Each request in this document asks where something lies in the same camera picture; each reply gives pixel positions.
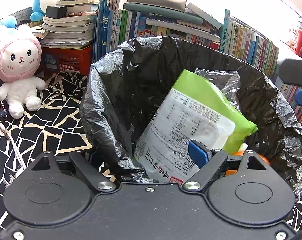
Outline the green white snack bag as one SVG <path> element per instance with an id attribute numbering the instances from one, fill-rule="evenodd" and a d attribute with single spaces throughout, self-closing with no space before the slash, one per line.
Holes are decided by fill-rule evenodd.
<path id="1" fill-rule="evenodd" d="M 214 83 L 185 69 L 139 137 L 134 157 L 150 178 L 183 184 L 199 170 L 188 153 L 191 140 L 235 153 L 257 130 Z"/>

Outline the pink white bunny plush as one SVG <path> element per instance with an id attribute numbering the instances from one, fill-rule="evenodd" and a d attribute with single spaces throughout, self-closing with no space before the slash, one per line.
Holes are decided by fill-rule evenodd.
<path id="1" fill-rule="evenodd" d="M 34 74 L 41 63 L 42 48 L 37 37 L 26 24 L 18 28 L 0 26 L 0 100 L 8 104 L 14 119 L 41 107 L 38 91 L 46 88 L 43 79 Z"/>

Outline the red basket on books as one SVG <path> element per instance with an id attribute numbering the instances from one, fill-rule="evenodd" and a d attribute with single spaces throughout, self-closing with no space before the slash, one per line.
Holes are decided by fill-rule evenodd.
<path id="1" fill-rule="evenodd" d="M 291 38 L 288 41 L 288 46 L 293 52 L 302 58 L 302 30 L 290 29 Z"/>

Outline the row of upright books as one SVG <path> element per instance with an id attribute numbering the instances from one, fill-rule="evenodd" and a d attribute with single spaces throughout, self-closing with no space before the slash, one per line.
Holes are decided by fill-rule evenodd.
<path id="1" fill-rule="evenodd" d="M 230 17 L 225 11 L 220 24 L 186 0 L 126 0 L 123 9 L 119 0 L 110 1 L 107 50 L 134 37 L 172 36 L 203 44 L 261 70 L 268 77 L 277 77 L 280 50 L 259 32 Z"/>

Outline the black trash bag bin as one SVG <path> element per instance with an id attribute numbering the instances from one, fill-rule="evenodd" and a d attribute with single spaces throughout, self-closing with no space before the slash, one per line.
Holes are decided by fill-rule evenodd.
<path id="1" fill-rule="evenodd" d="M 301 198 L 302 126 L 282 93 L 252 65 L 178 38 L 134 38 L 92 64 L 80 105 L 90 162 L 105 162 L 119 182 L 151 183 L 133 159 L 136 142 L 180 73 L 198 68 L 239 74 L 239 108 L 258 127 L 246 142 Z"/>

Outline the red plastic crate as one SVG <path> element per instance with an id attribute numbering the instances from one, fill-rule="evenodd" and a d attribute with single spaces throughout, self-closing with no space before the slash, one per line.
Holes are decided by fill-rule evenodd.
<path id="1" fill-rule="evenodd" d="M 45 72 L 74 72 L 88 75 L 92 51 L 93 46 L 82 49 L 43 47 L 40 68 Z"/>

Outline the small black box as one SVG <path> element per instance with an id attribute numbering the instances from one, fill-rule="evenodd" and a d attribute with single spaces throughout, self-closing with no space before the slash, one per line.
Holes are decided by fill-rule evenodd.
<path id="1" fill-rule="evenodd" d="M 60 19 L 64 18 L 67 13 L 66 6 L 47 6 L 46 16 L 48 18 Z"/>

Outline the clear plastic bag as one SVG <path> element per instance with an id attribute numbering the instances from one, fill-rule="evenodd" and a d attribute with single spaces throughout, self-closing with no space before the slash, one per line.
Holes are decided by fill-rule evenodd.
<path id="1" fill-rule="evenodd" d="M 237 71 L 206 70 L 197 68 L 195 74 L 204 77 L 216 85 L 224 96 L 240 112 L 237 92 L 240 89 L 240 76 Z"/>

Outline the black white patterned cloth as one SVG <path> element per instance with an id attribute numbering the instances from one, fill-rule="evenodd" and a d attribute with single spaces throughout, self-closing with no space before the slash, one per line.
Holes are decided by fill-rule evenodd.
<path id="1" fill-rule="evenodd" d="M 3 125 L 11 134 L 26 165 L 43 151 L 66 155 L 92 147 L 80 120 L 79 106 L 88 81 L 79 73 L 59 72 L 39 92 L 41 107 L 24 111 L 22 118 L 8 117 Z M 0 232 L 11 222 L 3 204 L 6 183 L 20 169 L 12 144 L 0 130 Z"/>

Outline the stack of paper books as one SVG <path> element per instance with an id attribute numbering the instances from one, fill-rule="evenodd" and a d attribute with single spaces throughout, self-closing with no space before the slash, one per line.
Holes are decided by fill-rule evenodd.
<path id="1" fill-rule="evenodd" d="M 82 49 L 92 44 L 99 0 L 57 0 L 66 6 L 64 18 L 48 18 L 28 24 L 43 47 Z"/>

